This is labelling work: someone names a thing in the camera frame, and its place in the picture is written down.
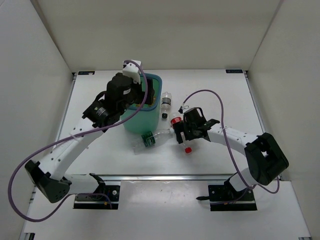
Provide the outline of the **clear bottle green label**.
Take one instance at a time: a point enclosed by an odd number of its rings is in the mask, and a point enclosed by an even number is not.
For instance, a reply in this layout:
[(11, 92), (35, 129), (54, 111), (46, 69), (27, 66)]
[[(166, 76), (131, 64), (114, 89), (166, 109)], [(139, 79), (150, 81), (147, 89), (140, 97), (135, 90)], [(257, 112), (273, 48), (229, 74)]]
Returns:
[(165, 144), (169, 139), (173, 138), (174, 130), (157, 129), (155, 132), (148, 131), (131, 142), (131, 147), (135, 154), (140, 154), (145, 150), (149, 150), (155, 147), (159, 147)]

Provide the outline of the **clear bottle red label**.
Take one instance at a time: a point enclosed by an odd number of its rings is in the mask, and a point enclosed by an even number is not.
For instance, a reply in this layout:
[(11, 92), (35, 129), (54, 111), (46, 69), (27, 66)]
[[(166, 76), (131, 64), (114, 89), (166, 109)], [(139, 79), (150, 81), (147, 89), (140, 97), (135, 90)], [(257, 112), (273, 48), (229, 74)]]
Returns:
[(177, 143), (181, 145), (186, 154), (190, 154), (192, 152), (192, 148), (190, 147), (190, 144), (185, 136), (182, 115), (179, 112), (173, 112), (169, 115), (169, 121), (174, 130)]

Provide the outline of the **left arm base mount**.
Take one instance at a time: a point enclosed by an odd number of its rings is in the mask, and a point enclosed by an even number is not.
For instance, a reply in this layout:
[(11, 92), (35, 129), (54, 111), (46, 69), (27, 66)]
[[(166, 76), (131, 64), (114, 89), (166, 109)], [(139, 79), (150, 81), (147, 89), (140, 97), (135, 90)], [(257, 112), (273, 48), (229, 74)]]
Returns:
[(120, 181), (105, 181), (99, 175), (69, 174), (71, 185), (68, 193), (74, 194), (74, 209), (117, 210), (120, 198)]

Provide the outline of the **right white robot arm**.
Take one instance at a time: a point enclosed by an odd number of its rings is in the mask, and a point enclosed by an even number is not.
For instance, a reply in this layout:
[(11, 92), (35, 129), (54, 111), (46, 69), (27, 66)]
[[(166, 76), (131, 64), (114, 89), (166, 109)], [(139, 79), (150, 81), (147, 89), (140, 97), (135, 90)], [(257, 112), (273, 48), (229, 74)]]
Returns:
[(230, 200), (238, 199), (245, 189), (269, 185), (289, 167), (289, 161), (271, 134), (252, 135), (226, 127), (222, 121), (207, 120), (200, 107), (171, 117), (170, 124), (179, 144), (204, 139), (245, 156), (248, 167), (237, 170), (224, 182), (224, 193)]

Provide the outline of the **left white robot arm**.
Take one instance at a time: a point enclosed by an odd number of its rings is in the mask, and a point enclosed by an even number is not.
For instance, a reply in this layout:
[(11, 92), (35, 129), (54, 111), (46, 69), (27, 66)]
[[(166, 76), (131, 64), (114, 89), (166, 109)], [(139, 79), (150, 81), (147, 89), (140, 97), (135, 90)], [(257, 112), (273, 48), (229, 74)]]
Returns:
[(57, 145), (39, 161), (29, 160), (24, 168), (32, 182), (49, 200), (57, 203), (71, 194), (88, 194), (100, 200), (105, 194), (105, 183), (94, 173), (66, 174), (74, 160), (97, 138), (120, 120), (132, 104), (140, 104), (144, 97), (153, 96), (152, 79), (148, 77), (147, 91), (133, 79), (118, 72), (107, 83), (91, 105), (83, 112), (81, 120), (71, 131), (70, 140)]

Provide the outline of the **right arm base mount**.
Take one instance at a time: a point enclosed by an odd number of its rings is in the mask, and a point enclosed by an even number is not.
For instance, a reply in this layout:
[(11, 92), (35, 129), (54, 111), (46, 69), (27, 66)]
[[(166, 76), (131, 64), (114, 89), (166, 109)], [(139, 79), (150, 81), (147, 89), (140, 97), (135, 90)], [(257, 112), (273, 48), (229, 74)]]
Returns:
[(257, 211), (257, 204), (252, 189), (236, 191), (227, 179), (223, 183), (209, 183), (208, 195), (198, 196), (198, 201), (209, 201), (211, 212)]

